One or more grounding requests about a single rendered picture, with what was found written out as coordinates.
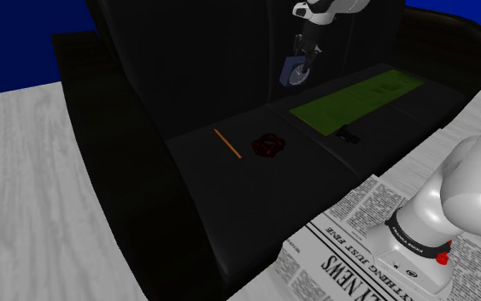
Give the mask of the black leather sofa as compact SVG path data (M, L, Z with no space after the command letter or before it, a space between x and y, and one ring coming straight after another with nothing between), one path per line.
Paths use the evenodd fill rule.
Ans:
M85 0L95 29L53 37L86 171L148 301L226 301L362 183L290 109L354 85L345 65L383 45L353 48L362 10L339 14L305 83L282 86L302 1Z

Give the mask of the blue box with round face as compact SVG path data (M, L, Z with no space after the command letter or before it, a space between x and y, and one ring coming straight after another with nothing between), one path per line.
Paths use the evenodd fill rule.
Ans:
M300 86L307 80L310 69L303 72L305 56L287 56L279 76L279 82L284 87Z

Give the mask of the green flat sheet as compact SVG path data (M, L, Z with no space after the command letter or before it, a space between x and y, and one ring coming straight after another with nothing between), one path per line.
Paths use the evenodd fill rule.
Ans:
M422 86L424 80L395 69L290 109L324 136Z

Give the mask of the small black object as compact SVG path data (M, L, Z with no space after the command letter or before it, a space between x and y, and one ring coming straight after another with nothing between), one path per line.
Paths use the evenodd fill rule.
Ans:
M361 142L361 139L351 133L348 130L348 125L344 124L342 125L336 132L335 135L339 137L341 140L343 140L346 143L351 143L351 144L358 144Z

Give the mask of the orange pencil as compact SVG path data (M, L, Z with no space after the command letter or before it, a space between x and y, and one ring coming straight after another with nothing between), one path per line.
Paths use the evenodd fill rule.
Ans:
M230 144L230 142L220 133L219 130L214 128L214 132L218 135L218 137L226 144L226 146L235 154L238 159L242 159L243 157L241 154Z

